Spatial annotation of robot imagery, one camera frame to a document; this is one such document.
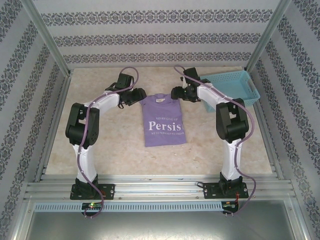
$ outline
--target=wire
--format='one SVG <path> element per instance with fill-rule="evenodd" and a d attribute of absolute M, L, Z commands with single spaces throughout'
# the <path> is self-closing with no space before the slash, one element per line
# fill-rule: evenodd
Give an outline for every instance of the wire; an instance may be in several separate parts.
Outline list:
<path fill-rule="evenodd" d="M 243 110 L 245 111 L 245 113 L 246 113 L 246 114 L 249 116 L 249 118 L 250 118 L 250 121 L 251 121 L 251 131 L 250 131 L 250 133 L 248 134 L 248 136 L 246 136 L 244 139 L 240 140 L 240 141 L 235 145 L 235 151 L 234 151 L 234 166 L 235 166 L 235 169 L 237 170 L 237 172 L 238 172 L 240 175 L 242 175 L 242 176 L 244 176 L 244 177 L 246 177 L 246 178 L 248 178 L 248 179 L 251 179 L 251 180 L 253 181 L 253 190 L 252 190 L 250 196 L 248 197 L 248 199 L 246 200 L 246 202 L 244 203 L 244 205 L 242 206 L 242 208 L 240 208 L 237 212 L 235 212 L 235 213 L 233 214 L 233 215 L 237 215 L 242 209 L 244 209 L 244 208 L 247 206 L 247 204 L 249 203 L 250 199 L 253 197 L 253 195 L 254 195 L 254 193 L 255 193 L 255 191 L 256 191 L 256 187 L 257 187 L 257 182 L 256 182 L 256 180 L 255 180 L 252 176 L 249 176 L 249 175 L 244 174 L 243 172 L 241 172 L 240 169 L 239 169 L 238 163 L 237 163 L 237 155 L 238 155 L 239 145 L 242 144 L 242 143 L 244 143 L 246 140 L 248 140 L 248 139 L 252 136 L 252 134 L 254 133 L 254 130 L 255 130 L 255 121 L 254 121 L 254 118 L 252 117 L 251 113 L 250 113 L 244 106 L 242 106 L 240 103 L 238 103 L 238 102 L 236 102 L 236 101 L 233 101 L 231 98 L 229 98 L 228 96 L 224 95 L 222 92 L 220 92 L 220 91 L 219 91 L 218 89 L 216 89 L 214 86 L 209 87 L 209 86 L 207 86 L 206 84 L 204 84 L 203 82 L 200 82 L 200 81 L 198 81 L 198 80 L 196 80 L 196 79 L 194 79 L 194 78 L 192 78 L 192 77 L 189 77 L 189 76 L 183 74 L 182 72 L 180 72 L 180 71 L 177 69 L 177 68 L 185 69 L 183 66 L 177 64 L 177 65 L 174 65 L 173 68 L 174 68 L 174 70 L 175 70 L 176 72 L 178 72 L 180 75 L 184 76 L 185 78 L 190 79 L 190 80 L 192 80 L 192 81 L 194 81 L 194 82 L 196 82 L 196 83 L 198 83 L 198 84 L 206 87 L 207 89 L 210 89 L 210 90 L 213 91 L 214 93 L 218 94 L 221 98 L 223 98 L 223 99 L 225 99 L 225 100 L 227 100 L 227 101 L 229 101 L 229 102 L 237 105 L 238 107 L 240 107 L 241 109 L 243 109 Z"/>
<path fill-rule="evenodd" d="M 83 178 L 88 182 L 88 184 L 89 184 L 91 187 L 93 187 L 93 188 L 99 193 L 99 195 L 100 195 L 100 197 L 101 197 L 101 208 L 99 209 L 99 211 L 98 211 L 96 214 L 90 216 L 91 219 L 97 217 L 97 216 L 101 213 L 101 211 L 103 210 L 103 208 L 104 208 L 104 196 L 103 196 L 102 192 L 87 178 L 87 176 L 85 175 L 85 173 L 84 173 L 84 171 L 83 171 L 83 169 L 81 168 L 81 165 L 80 165 L 81 148 L 82 148 L 82 146 L 85 144 L 86 137 L 87 137 L 87 131 L 88 131 L 88 125 L 89 125 L 89 112 L 90 112 L 91 107 L 92 107 L 98 100 L 100 100 L 100 99 L 102 99 L 102 98 L 104 98 L 104 97 L 106 97 L 106 96 L 108 96 L 108 95 L 111 95 L 111 94 L 116 94 L 116 93 L 120 93 L 120 92 L 123 92 L 123 91 L 130 90 L 130 89 L 132 89 L 132 88 L 136 85 L 136 83 L 137 83 L 138 80 L 139 80 L 139 72 L 138 72 L 138 70 L 137 70 L 135 67 L 127 66 L 127 67 L 124 67 L 124 68 L 120 71 L 119 74 L 121 74 L 121 73 L 122 73 L 124 70 L 126 70 L 126 69 L 133 69 L 133 70 L 135 70 L 135 72 L 136 72 L 136 80 L 133 81 L 133 84 L 132 84 L 131 86 L 129 86 L 129 87 L 124 88 L 124 89 L 120 89 L 120 90 L 116 90 L 116 91 L 110 91 L 110 92 L 104 92 L 102 95 L 100 95 L 100 96 L 98 96 L 96 99 L 94 99 L 94 100 L 89 104 L 89 106 L 87 107 L 87 110 L 86 110 L 84 133 L 83 133 L 82 141 L 81 141 L 81 143 L 80 143 L 80 145 L 79 145 L 79 148 L 78 148 L 78 153 L 77 153 L 77 157 L 76 157 L 76 162 L 77 162 L 79 171 L 80 171 L 81 175 L 83 176 Z M 88 208 L 86 208 L 86 209 L 84 210 L 84 213 L 83 213 L 85 218 L 88 217 L 88 215 L 86 215 L 87 210 L 88 210 Z"/>

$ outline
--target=wall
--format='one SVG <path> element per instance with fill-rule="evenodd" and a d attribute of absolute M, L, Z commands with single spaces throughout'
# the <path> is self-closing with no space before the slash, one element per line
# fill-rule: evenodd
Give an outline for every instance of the wall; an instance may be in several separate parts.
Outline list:
<path fill-rule="evenodd" d="M 320 239 L 320 0 L 294 0 L 265 46 L 254 83 L 282 171 Z"/>
<path fill-rule="evenodd" d="M 35 0 L 69 68 L 245 67 L 279 0 Z"/>
<path fill-rule="evenodd" d="M 18 0 L 0 2 L 0 240 L 46 145 L 64 76 Z"/>

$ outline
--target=table surface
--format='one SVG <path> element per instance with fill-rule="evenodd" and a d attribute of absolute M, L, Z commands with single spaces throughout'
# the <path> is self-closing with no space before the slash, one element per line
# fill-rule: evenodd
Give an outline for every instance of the table surface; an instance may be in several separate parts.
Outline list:
<path fill-rule="evenodd" d="M 169 94 L 182 86 L 172 67 L 138 67 L 137 88 L 147 95 Z M 121 68 L 76 68 L 62 111 L 46 174 L 77 174 L 76 155 L 65 136 L 73 103 L 95 99 L 116 82 Z M 239 71 L 241 67 L 198 67 L 200 76 Z M 132 69 L 125 73 L 135 76 Z M 112 108 L 99 121 L 99 137 L 94 145 L 98 174 L 111 175 L 204 175 L 218 174 L 223 164 L 223 141 L 216 132 L 215 113 L 208 113 L 203 102 L 180 100 L 186 144 L 145 147 L 141 105 Z M 240 169 L 247 174 L 271 174 L 272 170 L 253 107 L 252 137 L 243 144 Z"/>

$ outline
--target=patterned wallpaper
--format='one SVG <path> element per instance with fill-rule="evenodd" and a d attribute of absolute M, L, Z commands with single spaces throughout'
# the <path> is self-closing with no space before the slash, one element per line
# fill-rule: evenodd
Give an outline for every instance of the patterned wallpaper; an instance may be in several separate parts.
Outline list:
<path fill-rule="evenodd" d="M 64 76 L 19 0 L 0 3 L 0 240 L 47 143 Z"/>
<path fill-rule="evenodd" d="M 68 66 L 243 66 L 279 0 L 34 1 Z"/>
<path fill-rule="evenodd" d="M 320 239 L 320 1 L 293 0 L 252 76 L 273 146 Z"/>

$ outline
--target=purple t-shirt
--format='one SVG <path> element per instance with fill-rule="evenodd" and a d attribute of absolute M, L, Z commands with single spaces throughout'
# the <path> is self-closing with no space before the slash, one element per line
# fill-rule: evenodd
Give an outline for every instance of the purple t-shirt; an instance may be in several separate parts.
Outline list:
<path fill-rule="evenodd" d="M 140 101 L 146 147 L 178 145 L 187 142 L 179 100 L 170 94 L 155 94 Z"/>

